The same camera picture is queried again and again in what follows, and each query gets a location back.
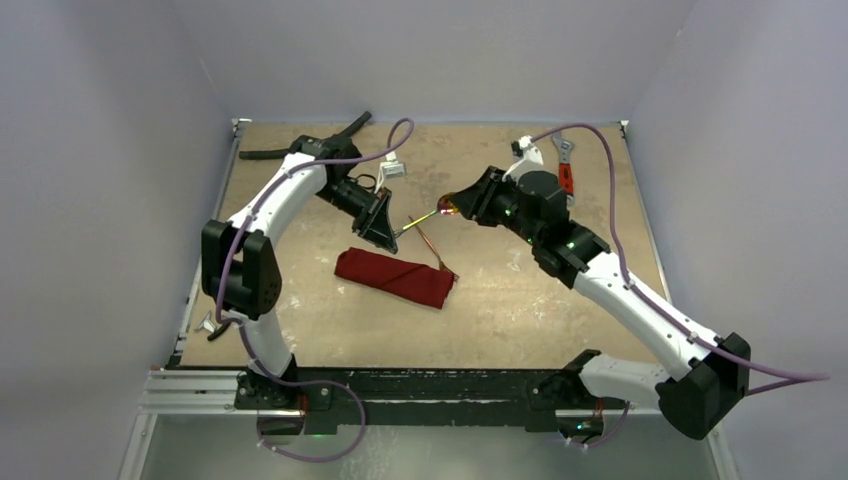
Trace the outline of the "dark red cloth napkin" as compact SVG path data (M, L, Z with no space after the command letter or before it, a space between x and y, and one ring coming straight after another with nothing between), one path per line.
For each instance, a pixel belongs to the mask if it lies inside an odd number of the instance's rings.
M444 307L454 285L449 272L353 247L337 257L334 274L435 309Z

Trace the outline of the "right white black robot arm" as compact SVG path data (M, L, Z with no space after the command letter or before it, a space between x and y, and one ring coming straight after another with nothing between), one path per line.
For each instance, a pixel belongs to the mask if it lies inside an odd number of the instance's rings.
M532 386L535 399L576 407L618 399L656 409L679 433L702 440L746 396L749 343L699 325L648 288L607 242L571 219L554 174L536 170L514 180L490 167L440 201L480 226L516 234L542 271L609 313L656 359L626 361L587 349Z

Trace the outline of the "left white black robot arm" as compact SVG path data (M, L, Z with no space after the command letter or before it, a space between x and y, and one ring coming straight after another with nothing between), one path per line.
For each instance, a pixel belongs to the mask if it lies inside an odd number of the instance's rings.
M391 254L398 250L388 215L392 193L351 176L360 158L348 134L302 135L246 206L202 229L201 288L215 300L220 320L238 326L251 370L265 376L259 395L272 408L287 408L298 395L298 382L286 374L294 356L275 314L283 288L275 246L298 212L320 198L351 217L358 237Z

